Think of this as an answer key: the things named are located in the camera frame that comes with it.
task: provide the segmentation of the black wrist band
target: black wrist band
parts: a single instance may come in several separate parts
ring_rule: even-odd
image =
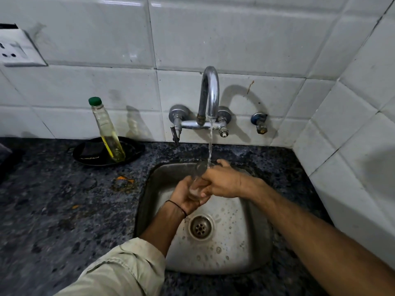
[[[167,201],[165,201],[165,203],[167,203],[168,201],[170,201],[171,203],[173,203],[173,204],[175,204],[177,207],[179,207],[180,209],[181,209],[181,211],[185,214],[185,218],[188,216],[187,215],[187,213],[178,205],[178,204],[176,204],[174,201],[172,201],[172,200],[167,200]]]

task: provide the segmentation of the countertop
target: countertop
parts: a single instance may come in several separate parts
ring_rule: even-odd
[[[90,263],[134,237],[137,208],[158,164],[208,156],[207,144],[146,143],[136,161],[112,168],[75,162],[79,140],[1,138],[22,149],[21,162],[0,183],[0,295],[51,296]],[[213,159],[248,169],[279,193],[331,223],[293,151],[214,145]],[[134,183],[119,184],[125,176]],[[248,274],[200,276],[166,272],[161,295],[327,295],[283,237],[275,232],[272,260]]]

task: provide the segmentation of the hand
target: hand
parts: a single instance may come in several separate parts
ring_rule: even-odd
[[[244,187],[254,178],[238,172],[230,167],[224,159],[217,160],[220,165],[216,165],[206,170],[202,179],[209,181],[211,184],[201,191],[202,197],[216,195],[222,197],[240,197],[244,193]]]
[[[207,203],[210,196],[204,196],[199,200],[192,200],[188,197],[189,187],[192,184],[191,176],[187,176],[185,179],[181,180],[175,187],[170,200],[178,204],[187,215],[192,214],[201,205]]]

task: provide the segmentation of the water stream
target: water stream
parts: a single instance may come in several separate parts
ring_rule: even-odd
[[[215,118],[210,118],[210,141],[209,141],[209,159],[207,160],[207,168],[210,168],[211,152],[213,151],[213,124]]]

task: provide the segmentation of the black plate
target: black plate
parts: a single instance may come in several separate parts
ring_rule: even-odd
[[[115,162],[113,159],[111,159],[107,151],[103,151],[101,155],[96,159],[81,159],[80,155],[84,150],[85,141],[79,144],[78,146],[76,146],[76,148],[73,150],[73,158],[77,162],[87,166],[114,166],[114,165],[125,164],[134,161],[135,159],[140,157],[141,154],[145,151],[145,145],[140,142],[121,136],[118,138],[119,141],[121,142],[122,148],[126,155],[125,161]],[[103,143],[101,137],[93,138],[87,141]]]

